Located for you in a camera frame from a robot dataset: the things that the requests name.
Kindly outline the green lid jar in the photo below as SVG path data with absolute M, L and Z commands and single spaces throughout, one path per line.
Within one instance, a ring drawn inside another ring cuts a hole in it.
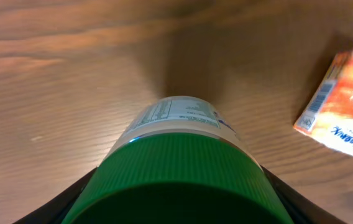
M 291 223 L 259 163 L 207 101 L 173 96 L 131 122 L 65 223 Z

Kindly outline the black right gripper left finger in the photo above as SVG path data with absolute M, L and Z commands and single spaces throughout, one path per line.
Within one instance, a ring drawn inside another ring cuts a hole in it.
M 14 224 L 61 224 L 95 171 L 96 168 L 89 171 L 55 198 L 14 222 Z

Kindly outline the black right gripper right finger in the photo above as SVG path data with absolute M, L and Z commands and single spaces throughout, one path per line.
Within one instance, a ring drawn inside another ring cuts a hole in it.
M 262 166 L 267 179 L 295 224 L 346 224 L 298 193 Z

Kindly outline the orange tissue pack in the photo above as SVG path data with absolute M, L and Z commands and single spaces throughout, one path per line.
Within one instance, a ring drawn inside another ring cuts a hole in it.
M 336 54 L 294 129 L 353 156 L 353 50 Z

